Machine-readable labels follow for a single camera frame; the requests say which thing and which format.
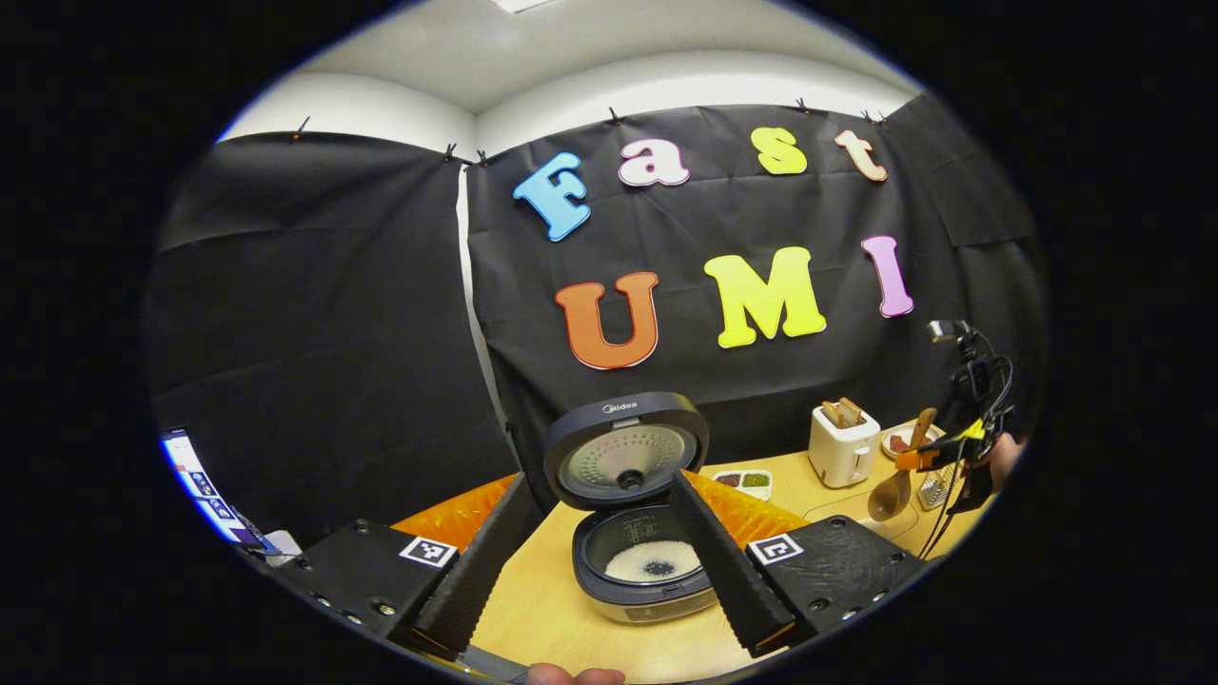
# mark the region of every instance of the yellow tape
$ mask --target yellow tape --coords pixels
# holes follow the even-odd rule
[[[966,428],[963,433],[956,436],[956,440],[961,438],[972,438],[973,440],[980,440],[985,436],[985,429],[982,428],[982,419],[977,419],[972,425]]]

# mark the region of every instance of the white ceiling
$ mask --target white ceiling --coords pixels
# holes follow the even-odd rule
[[[479,115],[555,78],[686,50],[792,55],[921,90],[867,50],[770,0],[552,0],[519,15],[491,0],[424,0],[297,71],[380,78]]]

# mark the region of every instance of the wooden spoon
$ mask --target wooden spoon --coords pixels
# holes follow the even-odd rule
[[[934,407],[922,410],[922,413],[918,414],[917,423],[914,424],[914,434],[910,435],[910,450],[916,450],[922,445],[922,439],[926,438],[926,431],[931,429],[934,414]],[[896,473],[885,478],[871,491],[871,497],[867,499],[867,513],[871,514],[871,519],[875,522],[888,520],[909,506],[910,492],[912,491],[910,472],[907,469],[898,469]]]

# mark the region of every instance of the monitor screen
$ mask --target monitor screen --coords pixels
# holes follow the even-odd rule
[[[274,545],[242,517],[220,495],[216,484],[207,475],[207,470],[199,461],[194,445],[186,429],[177,428],[161,434],[161,444],[164,446],[166,456],[173,466],[181,486],[186,494],[199,506],[203,517],[212,522],[212,527],[229,542],[236,542],[244,547],[258,548],[267,553],[276,553]]]

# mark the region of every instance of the finger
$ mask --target finger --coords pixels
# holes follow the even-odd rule
[[[529,667],[527,685],[576,685],[571,674],[552,663],[535,663]]]
[[[1011,467],[1015,466],[1015,460],[1019,456],[1021,451],[1023,451],[1023,447],[1015,444],[1015,438],[1011,438],[1010,433],[999,435],[998,442],[994,444],[994,449],[990,451],[993,453],[990,477],[994,479],[994,490],[1002,489],[1006,475],[1011,473]]]
[[[576,685],[624,685],[626,674],[615,668],[590,668],[575,676]]]

